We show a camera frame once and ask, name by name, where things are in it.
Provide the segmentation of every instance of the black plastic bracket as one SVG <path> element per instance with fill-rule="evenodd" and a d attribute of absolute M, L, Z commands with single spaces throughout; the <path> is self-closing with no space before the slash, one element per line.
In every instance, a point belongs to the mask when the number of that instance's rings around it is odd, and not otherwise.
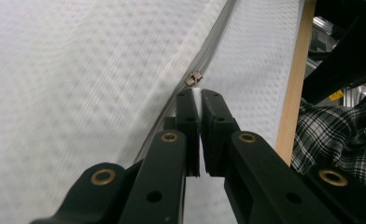
<path fill-rule="evenodd" d="M 341 223 L 263 138 L 236 132 L 231 139 L 225 188 L 239 223 Z M 237 189 L 239 197 L 231 194 Z"/>
<path fill-rule="evenodd" d="M 182 223 L 186 137 L 157 133 L 134 182 L 119 223 Z"/>

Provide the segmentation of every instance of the white fabric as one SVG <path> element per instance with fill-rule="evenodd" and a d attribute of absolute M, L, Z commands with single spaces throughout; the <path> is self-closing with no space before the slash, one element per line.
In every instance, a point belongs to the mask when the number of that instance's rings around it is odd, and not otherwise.
<path fill-rule="evenodd" d="M 130 166 L 225 2 L 0 1 L 0 223 L 51 216 L 96 163 Z M 271 144 L 297 15 L 297 0 L 238 1 L 202 81 Z M 235 221 L 204 172 L 186 197 L 186 223 Z"/>

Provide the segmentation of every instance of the checkered shirt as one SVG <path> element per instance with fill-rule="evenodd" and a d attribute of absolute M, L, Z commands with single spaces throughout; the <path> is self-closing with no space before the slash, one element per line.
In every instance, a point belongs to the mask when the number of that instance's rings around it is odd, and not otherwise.
<path fill-rule="evenodd" d="M 291 166 L 305 174 L 316 164 L 337 166 L 366 186 L 366 111 L 302 100 Z"/>

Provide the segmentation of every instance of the brass insert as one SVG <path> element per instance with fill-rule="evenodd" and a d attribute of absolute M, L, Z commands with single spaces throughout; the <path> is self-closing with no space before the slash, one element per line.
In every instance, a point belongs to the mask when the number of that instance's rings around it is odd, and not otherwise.
<path fill-rule="evenodd" d="M 102 174 L 108 174 L 107 178 L 99 178 Z M 116 178 L 116 172 L 111 169 L 102 169 L 95 172 L 91 177 L 91 182 L 96 186 L 103 186 L 112 182 Z"/>
<path fill-rule="evenodd" d="M 161 136 L 162 141 L 164 142 L 175 142 L 177 141 L 177 134 L 175 133 L 165 133 Z"/>
<path fill-rule="evenodd" d="M 328 184 L 336 187 L 345 187 L 348 185 L 346 178 L 338 172 L 329 169 L 319 171 L 320 178 Z"/>
<path fill-rule="evenodd" d="M 241 133 L 239 134 L 239 140 L 246 143 L 254 143 L 256 142 L 256 136 L 251 133 Z"/>

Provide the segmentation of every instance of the zipper pull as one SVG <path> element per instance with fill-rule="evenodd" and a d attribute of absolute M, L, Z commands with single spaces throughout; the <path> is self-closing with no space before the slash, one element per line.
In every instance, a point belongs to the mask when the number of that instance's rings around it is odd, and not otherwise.
<path fill-rule="evenodd" d="M 186 85 L 188 85 L 190 87 L 193 87 L 193 86 L 197 87 L 198 82 L 200 82 L 203 78 L 204 77 L 200 72 L 195 71 L 190 74 L 189 78 L 186 79 L 185 83 L 186 83 Z"/>

